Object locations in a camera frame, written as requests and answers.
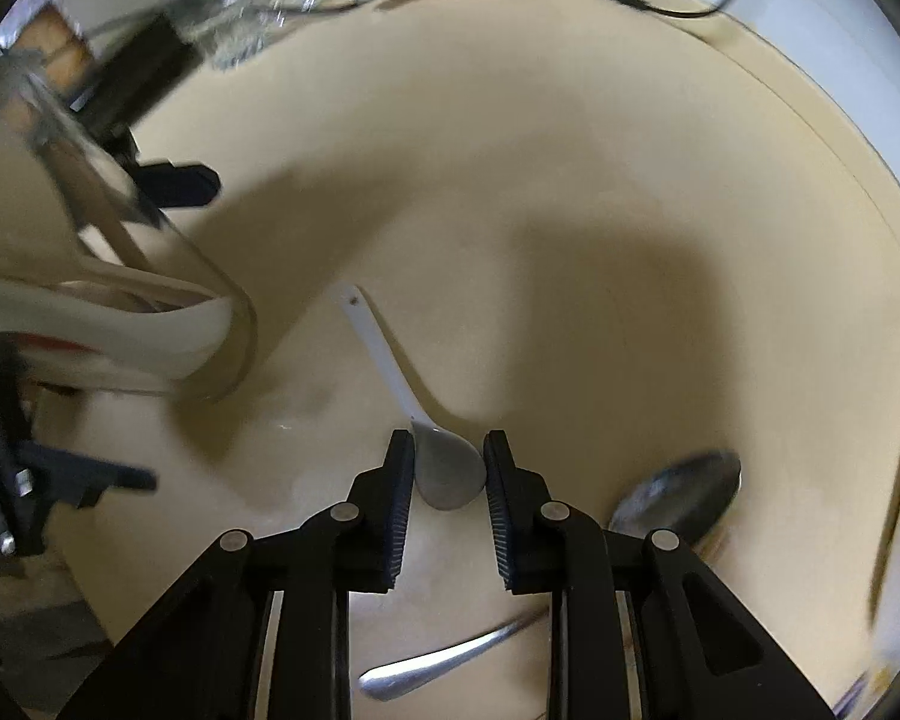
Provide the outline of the clear glass utensil jar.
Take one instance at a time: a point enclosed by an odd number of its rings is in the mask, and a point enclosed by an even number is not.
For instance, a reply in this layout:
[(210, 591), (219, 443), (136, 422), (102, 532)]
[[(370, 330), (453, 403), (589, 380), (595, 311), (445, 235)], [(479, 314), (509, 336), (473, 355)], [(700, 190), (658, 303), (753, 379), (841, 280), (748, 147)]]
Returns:
[(64, 341), (0, 333), (40, 383), (215, 400), (242, 383), (256, 356), (247, 293), (89, 137), (30, 55), (0, 54), (0, 278), (146, 314), (232, 301), (224, 343), (181, 379)]

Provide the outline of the white ceramic soup spoon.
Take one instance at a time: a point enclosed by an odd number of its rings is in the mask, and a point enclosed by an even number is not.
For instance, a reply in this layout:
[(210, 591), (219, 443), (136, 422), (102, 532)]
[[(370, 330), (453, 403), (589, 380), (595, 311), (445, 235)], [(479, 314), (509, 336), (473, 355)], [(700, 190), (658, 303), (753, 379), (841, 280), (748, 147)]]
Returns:
[(456, 511), (470, 504), (486, 484), (486, 468), (478, 449), (437, 424), (424, 410), (364, 293), (355, 284), (343, 283), (333, 294), (408, 418), (416, 450), (414, 479), (422, 499), (437, 511)]

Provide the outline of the dark metal spoon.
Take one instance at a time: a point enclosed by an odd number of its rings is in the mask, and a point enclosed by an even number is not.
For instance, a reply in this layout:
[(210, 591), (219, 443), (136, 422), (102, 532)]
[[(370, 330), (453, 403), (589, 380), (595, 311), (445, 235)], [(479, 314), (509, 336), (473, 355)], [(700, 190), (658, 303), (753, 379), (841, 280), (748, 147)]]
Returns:
[(608, 530), (634, 538), (670, 530), (697, 546), (724, 518), (740, 488), (740, 457), (731, 450), (706, 450), (634, 486), (617, 503)]

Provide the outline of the white ladle in jar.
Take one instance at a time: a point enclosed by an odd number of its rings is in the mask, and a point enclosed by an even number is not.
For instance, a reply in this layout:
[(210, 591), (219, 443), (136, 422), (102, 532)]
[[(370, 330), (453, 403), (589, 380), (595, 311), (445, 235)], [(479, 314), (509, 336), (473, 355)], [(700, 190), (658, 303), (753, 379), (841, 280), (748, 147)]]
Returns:
[(174, 379), (205, 366), (231, 323), (229, 298), (146, 314), (0, 278), (0, 333), (64, 341)]

